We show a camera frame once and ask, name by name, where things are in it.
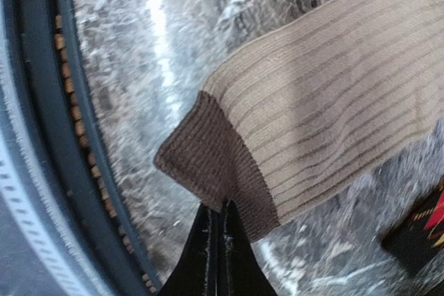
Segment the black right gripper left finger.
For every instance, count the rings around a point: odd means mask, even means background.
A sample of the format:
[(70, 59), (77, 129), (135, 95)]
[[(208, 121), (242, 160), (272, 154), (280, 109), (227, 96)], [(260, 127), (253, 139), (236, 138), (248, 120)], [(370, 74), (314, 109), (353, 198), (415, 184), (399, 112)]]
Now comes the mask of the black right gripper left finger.
[(180, 259), (159, 296), (216, 294), (218, 214), (198, 208)]

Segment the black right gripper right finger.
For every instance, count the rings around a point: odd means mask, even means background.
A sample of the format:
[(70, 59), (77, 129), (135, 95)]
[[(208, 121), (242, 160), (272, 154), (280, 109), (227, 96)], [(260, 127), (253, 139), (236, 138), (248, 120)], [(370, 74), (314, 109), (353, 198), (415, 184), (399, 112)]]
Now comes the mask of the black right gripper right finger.
[(219, 219), (219, 295), (276, 296), (262, 272), (233, 201)]

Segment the tan brown sock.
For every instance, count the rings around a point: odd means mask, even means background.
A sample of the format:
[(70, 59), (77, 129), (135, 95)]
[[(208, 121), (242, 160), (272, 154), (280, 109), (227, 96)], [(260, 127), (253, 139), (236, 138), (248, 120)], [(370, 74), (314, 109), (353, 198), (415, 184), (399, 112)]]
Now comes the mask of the tan brown sock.
[(443, 0), (332, 0), (233, 53), (154, 163), (257, 241), (443, 118)]

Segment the black argyle sock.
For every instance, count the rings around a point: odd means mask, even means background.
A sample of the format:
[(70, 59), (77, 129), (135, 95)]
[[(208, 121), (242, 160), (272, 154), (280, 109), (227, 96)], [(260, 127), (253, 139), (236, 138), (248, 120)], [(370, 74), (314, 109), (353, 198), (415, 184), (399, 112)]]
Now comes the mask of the black argyle sock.
[(406, 217), (381, 238), (381, 246), (409, 277), (443, 250), (443, 180), (414, 202)]

